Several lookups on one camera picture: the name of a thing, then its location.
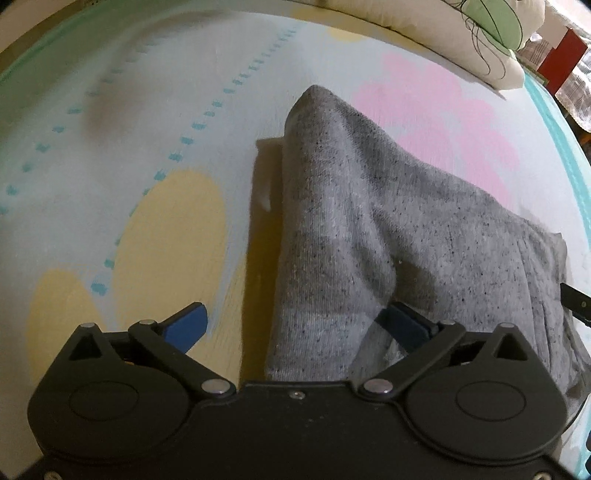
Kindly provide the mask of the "grey speckled pants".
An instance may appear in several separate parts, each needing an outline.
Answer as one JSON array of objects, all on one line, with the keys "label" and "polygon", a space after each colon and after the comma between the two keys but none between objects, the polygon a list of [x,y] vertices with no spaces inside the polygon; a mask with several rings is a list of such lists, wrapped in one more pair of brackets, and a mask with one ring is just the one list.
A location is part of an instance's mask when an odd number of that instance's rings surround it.
[{"label": "grey speckled pants", "polygon": [[560,301],[561,236],[406,152],[321,86],[287,116],[283,240],[266,378],[362,382],[401,360],[376,323],[400,301],[436,322],[519,327],[570,404],[590,357]]}]

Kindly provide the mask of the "light blue patterned bed sheet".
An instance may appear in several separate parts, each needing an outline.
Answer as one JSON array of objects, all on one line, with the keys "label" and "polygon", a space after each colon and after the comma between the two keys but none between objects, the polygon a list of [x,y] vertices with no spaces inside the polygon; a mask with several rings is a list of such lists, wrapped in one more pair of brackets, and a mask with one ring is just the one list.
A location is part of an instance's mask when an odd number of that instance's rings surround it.
[{"label": "light blue patterned bed sheet", "polygon": [[[408,37],[287,1],[104,1],[1,76],[5,479],[584,479],[590,389],[526,361],[273,381],[287,116],[321,86],[416,159],[562,237],[590,293],[590,167],[524,69],[496,90]],[[78,325],[206,308],[186,355],[228,399],[69,399]]]}]

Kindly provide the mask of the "floral folded quilt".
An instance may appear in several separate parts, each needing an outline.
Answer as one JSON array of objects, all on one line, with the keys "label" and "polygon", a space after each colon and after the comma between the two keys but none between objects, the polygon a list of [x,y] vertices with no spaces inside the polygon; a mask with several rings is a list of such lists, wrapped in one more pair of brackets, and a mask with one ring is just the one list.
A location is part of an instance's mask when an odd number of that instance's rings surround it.
[{"label": "floral folded quilt", "polygon": [[496,90],[519,89],[525,72],[516,58],[545,21],[543,1],[321,1],[396,31],[427,47]]}]

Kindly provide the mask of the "red wooden bed post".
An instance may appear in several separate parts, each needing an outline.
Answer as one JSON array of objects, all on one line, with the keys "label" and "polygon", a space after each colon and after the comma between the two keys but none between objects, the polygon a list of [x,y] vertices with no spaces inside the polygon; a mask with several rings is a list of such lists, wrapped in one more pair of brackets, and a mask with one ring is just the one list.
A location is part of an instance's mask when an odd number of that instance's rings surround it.
[{"label": "red wooden bed post", "polygon": [[537,68],[545,87],[555,95],[568,79],[588,49],[587,44],[570,28],[557,47],[553,47]]}]

